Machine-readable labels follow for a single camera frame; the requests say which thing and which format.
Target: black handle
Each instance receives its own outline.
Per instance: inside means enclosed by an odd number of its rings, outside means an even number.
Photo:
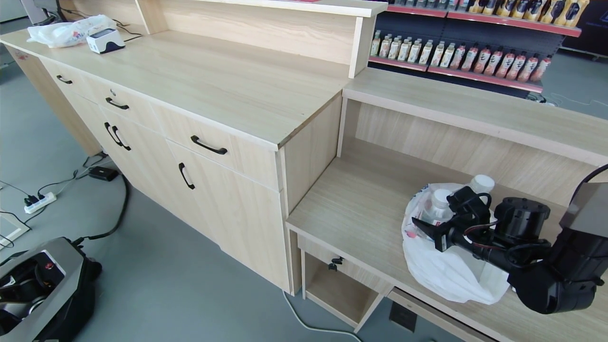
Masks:
[[[228,150],[226,150],[224,147],[222,147],[219,150],[216,150],[215,148],[211,148],[209,146],[205,146],[205,145],[201,144],[200,142],[198,142],[198,137],[195,135],[191,136],[190,140],[192,140],[192,142],[194,142],[196,145],[203,146],[207,150],[213,151],[219,155],[225,155],[226,153],[228,153]]]
[[[186,167],[186,165],[184,165],[183,162],[180,162],[179,163],[179,173],[182,174],[182,178],[186,182],[186,185],[188,185],[189,188],[194,189],[195,188],[194,184],[188,184],[188,180],[186,179],[186,176],[184,175],[184,169],[185,169],[185,167]]]
[[[120,141],[120,146],[124,147],[125,150],[130,151],[131,147],[125,145],[125,143],[120,140],[120,137],[118,137],[118,127],[112,126],[112,131],[114,132],[114,135],[116,135],[116,139],[118,139],[118,141]]]
[[[120,140],[116,141],[116,139],[114,138],[114,136],[112,135],[112,133],[110,132],[110,124],[108,122],[104,122],[103,125],[106,127],[106,131],[108,131],[108,134],[110,134],[110,137],[112,137],[112,140],[120,147],[123,147],[122,142],[120,142]]]
[[[57,78],[59,81],[62,81],[63,83],[65,83],[65,84],[67,84],[67,85],[70,85],[70,84],[72,84],[72,83],[73,83],[73,82],[72,82],[72,81],[70,81],[70,80],[68,80],[68,81],[64,80],[64,79],[63,79],[63,76],[61,76],[61,75],[57,75],[57,76],[55,76],[55,77],[56,77],[56,78]]]
[[[118,107],[118,108],[120,108],[120,109],[122,109],[122,110],[127,110],[127,109],[129,109],[129,106],[128,106],[128,105],[122,105],[122,106],[121,106],[121,105],[117,105],[116,103],[112,102],[112,98],[111,98],[111,97],[106,97],[106,102],[108,102],[108,103],[109,103],[109,104],[111,104],[112,106],[114,106],[114,107]]]

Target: power adapter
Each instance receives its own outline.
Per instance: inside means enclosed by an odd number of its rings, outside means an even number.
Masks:
[[[89,176],[106,182],[111,182],[116,176],[118,171],[109,169],[107,167],[95,166],[89,171]]]

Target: cabinet drawer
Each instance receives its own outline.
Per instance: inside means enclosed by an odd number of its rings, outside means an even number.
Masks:
[[[186,114],[155,104],[152,107],[170,140],[272,190],[280,190],[273,151],[206,125]]]
[[[340,258],[336,253],[333,253],[324,247],[306,239],[305,237],[298,235],[298,247],[306,253],[316,257],[317,259],[327,264],[331,263],[332,259]],[[379,294],[386,296],[393,288],[387,281],[381,279],[379,276],[372,274],[371,272],[355,265],[353,262],[342,257],[342,264],[336,265],[338,271],[346,274],[354,280],[362,283],[370,289],[378,292]]]
[[[399,288],[395,287],[387,296],[393,302],[405,307],[427,321],[443,328],[445,331],[470,342],[492,342],[494,339],[483,333],[457,321],[449,315],[435,309],[418,298],[408,295]]]
[[[162,133],[149,101],[122,86],[84,74],[82,78],[89,86],[93,97],[91,100],[100,107]]]
[[[40,58],[40,61],[49,72],[53,81],[62,91],[72,91],[85,99],[92,100],[88,84],[83,80],[82,73],[68,66],[60,65],[54,61]]]

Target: white cable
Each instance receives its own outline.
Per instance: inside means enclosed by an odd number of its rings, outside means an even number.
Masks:
[[[107,161],[107,162],[103,162],[103,163],[101,163],[101,164],[91,165],[91,166],[87,167],[86,169],[82,170],[81,172],[78,172],[78,173],[76,174],[76,176],[74,176],[74,178],[72,178],[72,179],[71,179],[69,182],[67,182],[67,183],[66,183],[66,185],[64,185],[64,186],[61,188],[61,190],[59,190],[59,191],[58,191],[58,192],[55,194],[55,196],[59,196],[59,194],[60,194],[60,193],[63,191],[63,189],[65,189],[65,188],[66,188],[68,185],[70,185],[70,183],[71,183],[71,182],[73,182],[73,181],[75,181],[75,180],[77,180],[77,179],[78,179],[78,176],[82,176],[82,174],[83,174],[83,173],[87,172],[88,170],[91,170],[91,169],[92,169],[92,168],[94,168],[94,167],[101,166],[101,165],[105,165],[105,164],[109,164],[109,163],[111,163],[111,162],[113,162],[113,161],[112,161],[112,160],[109,160],[109,161]]]
[[[556,104],[557,104],[558,106],[561,106],[561,105],[562,105],[562,103],[564,103],[564,101],[562,101],[562,100],[560,100],[560,99],[557,99],[556,97],[562,97],[562,98],[564,98],[564,99],[566,99],[566,100],[568,100],[568,101],[571,101],[571,102],[574,102],[574,103],[578,103],[578,104],[580,104],[580,105],[584,105],[584,106],[590,106],[590,105],[591,105],[593,102],[597,102],[597,103],[599,103],[600,105],[604,105],[604,106],[608,107],[608,105],[607,105],[607,104],[605,104],[604,102],[597,101],[597,100],[591,100],[591,101],[589,101],[589,103],[584,103],[584,102],[579,102],[579,101],[576,101],[576,100],[573,100],[573,99],[569,99],[569,98],[568,98],[568,97],[566,97],[566,96],[563,96],[563,95],[560,95],[560,94],[556,94],[556,93],[554,93],[554,92],[552,92],[552,93],[550,94],[550,96],[552,96],[552,97],[553,97],[553,100],[556,102]]]
[[[291,309],[291,312],[294,313],[294,316],[298,319],[298,322],[300,322],[300,324],[308,329],[308,330],[312,330],[312,331],[319,331],[319,332],[331,332],[331,333],[341,333],[342,335],[348,335],[351,336],[352,338],[354,338],[355,340],[357,340],[358,342],[363,342],[357,335],[348,332],[348,331],[341,331],[341,330],[331,330],[331,329],[321,329],[321,328],[315,328],[315,327],[311,327],[306,325],[306,323],[304,323],[302,321],[302,319],[298,316],[298,314],[295,312],[294,306],[291,304],[291,302],[287,299],[287,295],[285,294],[285,292],[283,292],[283,298],[285,298],[285,301],[287,302],[287,304],[289,304],[289,308]]]

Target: cabinet door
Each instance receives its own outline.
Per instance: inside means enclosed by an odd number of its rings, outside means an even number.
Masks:
[[[194,184],[196,201],[224,252],[289,291],[280,194],[168,142]]]
[[[186,178],[185,166],[175,161],[165,138],[112,111],[102,110],[117,127],[117,137],[130,148],[130,157],[139,166],[140,176],[149,184],[142,192],[215,241],[206,218],[196,204],[193,189],[188,186],[191,183]]]
[[[112,134],[112,123],[103,114],[101,108],[72,92],[65,91],[64,95],[91,133],[97,138],[104,151],[112,158],[131,184],[138,189],[145,187],[146,185],[144,185],[139,175],[138,166],[130,160],[129,151],[117,143],[117,138]]]

